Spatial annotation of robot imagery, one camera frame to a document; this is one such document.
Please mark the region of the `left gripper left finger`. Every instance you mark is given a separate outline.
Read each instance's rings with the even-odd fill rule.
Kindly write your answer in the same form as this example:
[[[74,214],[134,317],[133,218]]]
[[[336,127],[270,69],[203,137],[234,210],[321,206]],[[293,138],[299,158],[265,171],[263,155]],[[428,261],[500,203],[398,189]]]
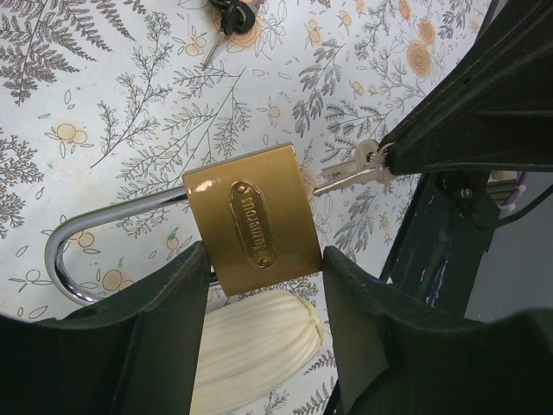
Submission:
[[[1,320],[4,414],[186,414],[211,265],[197,242],[61,320]]]

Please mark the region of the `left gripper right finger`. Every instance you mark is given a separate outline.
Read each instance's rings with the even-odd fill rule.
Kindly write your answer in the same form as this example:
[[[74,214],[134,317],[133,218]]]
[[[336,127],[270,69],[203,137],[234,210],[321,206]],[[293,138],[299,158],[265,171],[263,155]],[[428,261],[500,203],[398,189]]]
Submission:
[[[552,313],[477,322],[323,253],[338,379],[328,414],[549,414]]]

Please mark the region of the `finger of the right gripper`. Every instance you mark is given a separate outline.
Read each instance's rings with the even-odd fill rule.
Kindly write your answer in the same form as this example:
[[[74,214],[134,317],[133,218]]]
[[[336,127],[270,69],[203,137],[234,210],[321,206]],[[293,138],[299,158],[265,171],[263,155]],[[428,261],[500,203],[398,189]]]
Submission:
[[[476,42],[457,67],[390,133],[390,146],[421,118],[552,100],[552,3],[493,2]]]
[[[386,151],[396,176],[454,170],[552,171],[552,100],[419,118]]]

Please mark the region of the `brass silver padlock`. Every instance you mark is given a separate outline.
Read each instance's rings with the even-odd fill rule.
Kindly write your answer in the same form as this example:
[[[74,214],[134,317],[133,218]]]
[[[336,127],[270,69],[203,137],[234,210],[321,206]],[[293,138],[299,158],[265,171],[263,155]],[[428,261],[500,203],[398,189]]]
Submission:
[[[99,297],[69,276],[64,247],[76,233],[188,202],[215,276],[229,297],[313,274],[322,255],[291,143],[187,171],[180,187],[73,217],[49,236],[47,274],[80,305]]]

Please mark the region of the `black-headed key bunch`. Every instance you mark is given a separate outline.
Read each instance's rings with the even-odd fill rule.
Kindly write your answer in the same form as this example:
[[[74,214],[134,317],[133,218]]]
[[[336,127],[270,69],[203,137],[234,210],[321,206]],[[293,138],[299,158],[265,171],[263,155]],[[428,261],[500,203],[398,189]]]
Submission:
[[[248,2],[239,0],[209,0],[208,3],[219,12],[221,22],[219,24],[219,37],[202,64],[203,69],[206,69],[212,62],[215,52],[222,42],[227,41],[234,34],[244,35],[253,28],[256,14],[264,3],[264,0]]]

